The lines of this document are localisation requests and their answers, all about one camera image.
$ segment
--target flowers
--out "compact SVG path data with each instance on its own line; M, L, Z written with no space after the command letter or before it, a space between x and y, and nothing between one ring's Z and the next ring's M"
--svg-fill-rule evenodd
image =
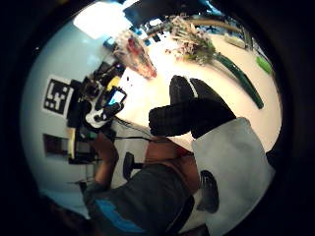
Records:
M207 32L196 29L181 17L171 21L169 30L171 37L178 43L175 49L177 58L194 60L200 65L211 63L216 49Z

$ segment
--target green stem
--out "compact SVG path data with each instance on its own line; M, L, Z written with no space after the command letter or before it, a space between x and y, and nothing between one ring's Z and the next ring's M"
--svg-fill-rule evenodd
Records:
M259 109L264 107L262 98L242 70L240 70L231 60L220 53L215 53L214 59L221 62L240 81L241 86L250 95Z

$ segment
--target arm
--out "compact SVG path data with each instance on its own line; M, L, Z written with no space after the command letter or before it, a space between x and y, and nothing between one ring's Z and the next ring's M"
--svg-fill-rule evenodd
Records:
M90 142L95 149L102 164L98 168L94 180L103 186L109 188L114 169L118 161L118 152L113 143L102 133L99 133L97 138Z

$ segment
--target hand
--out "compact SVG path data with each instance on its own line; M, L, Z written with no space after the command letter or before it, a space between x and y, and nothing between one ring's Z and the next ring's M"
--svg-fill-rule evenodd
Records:
M90 142L90 145L99 155L99 158L105 163L117 163L118 152L114 144L102 132L99 132L96 139Z

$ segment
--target light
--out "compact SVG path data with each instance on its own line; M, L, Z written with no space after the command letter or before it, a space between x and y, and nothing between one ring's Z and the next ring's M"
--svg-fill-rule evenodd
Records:
M155 26L157 26L158 24L161 24L161 20L160 20L160 19L154 19L154 20L151 20L151 21L150 21L150 25L151 25L152 27L155 27Z
M74 25L93 39L103 35L115 37L132 26L125 18L122 5L105 2L96 2L83 10Z
M138 2L139 0L126 0L122 6L124 9L129 8L131 5L135 4L136 2Z

